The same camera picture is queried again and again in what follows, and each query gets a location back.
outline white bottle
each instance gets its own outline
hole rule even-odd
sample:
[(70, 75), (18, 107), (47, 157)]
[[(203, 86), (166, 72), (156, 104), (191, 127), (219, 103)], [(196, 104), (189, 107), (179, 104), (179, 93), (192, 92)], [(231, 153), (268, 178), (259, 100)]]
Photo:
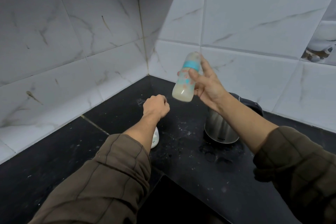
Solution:
[(172, 96), (173, 98), (190, 102), (194, 96), (195, 82), (189, 76), (189, 69), (193, 68), (197, 72), (200, 69), (201, 55), (198, 52), (191, 52), (188, 54), (180, 71), (178, 80), (174, 86)]

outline black countertop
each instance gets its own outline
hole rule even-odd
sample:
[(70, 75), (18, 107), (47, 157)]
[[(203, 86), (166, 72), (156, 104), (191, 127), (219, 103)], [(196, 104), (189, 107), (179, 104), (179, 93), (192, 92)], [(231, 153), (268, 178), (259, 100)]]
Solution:
[[(160, 140), (150, 152), (151, 188), (164, 173), (232, 223), (299, 223), (271, 183), (254, 179), (250, 150), (241, 141), (222, 145), (209, 139), (204, 133), (207, 107), (197, 97), (190, 103), (173, 99), (173, 86), (147, 76), (84, 116), (109, 134), (122, 133), (141, 118), (147, 98), (165, 95), (170, 112), (158, 123)], [(270, 113), (265, 118), (294, 127), (336, 153), (334, 133)], [(27, 223), (106, 137), (80, 117), (0, 165), (0, 223)]]

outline fist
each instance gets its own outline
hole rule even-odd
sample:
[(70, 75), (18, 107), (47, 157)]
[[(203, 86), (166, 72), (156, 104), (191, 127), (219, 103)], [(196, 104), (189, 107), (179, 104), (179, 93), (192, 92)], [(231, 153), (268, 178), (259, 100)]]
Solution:
[(163, 95), (151, 96), (143, 104), (143, 115), (155, 115), (163, 118), (170, 111), (167, 99)]

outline brown jacket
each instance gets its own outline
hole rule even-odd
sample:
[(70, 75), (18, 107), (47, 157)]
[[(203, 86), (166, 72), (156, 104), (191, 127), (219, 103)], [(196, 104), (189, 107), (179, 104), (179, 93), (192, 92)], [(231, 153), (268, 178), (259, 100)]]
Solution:
[[(279, 127), (254, 163), (256, 179), (272, 181), (301, 222), (336, 222), (335, 155), (295, 129)], [(30, 224), (136, 223), (150, 174), (143, 146), (128, 135), (111, 135), (92, 160), (50, 193)]]

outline electric kettle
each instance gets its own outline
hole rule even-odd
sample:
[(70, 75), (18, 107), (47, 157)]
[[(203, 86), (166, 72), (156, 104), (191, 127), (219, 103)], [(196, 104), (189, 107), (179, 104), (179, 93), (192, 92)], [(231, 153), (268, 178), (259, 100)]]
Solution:
[[(258, 113), (260, 116), (263, 116), (263, 110), (258, 103), (255, 103), (251, 100), (241, 98), (237, 94), (230, 93), (239, 102), (243, 103), (244, 105), (250, 107), (253, 111)], [(204, 124), (204, 130), (207, 135), (219, 142), (219, 143), (234, 143), (239, 139), (238, 134), (230, 127), (230, 125), (223, 119), (222, 116), (219, 115), (216, 111), (208, 108), (208, 116)]]

